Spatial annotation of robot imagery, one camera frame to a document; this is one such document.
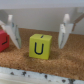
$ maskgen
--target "red object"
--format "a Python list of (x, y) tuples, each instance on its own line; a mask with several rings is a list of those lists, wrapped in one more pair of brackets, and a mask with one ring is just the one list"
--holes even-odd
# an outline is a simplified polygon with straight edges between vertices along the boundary
[(0, 29), (0, 52), (9, 47), (9, 35)]

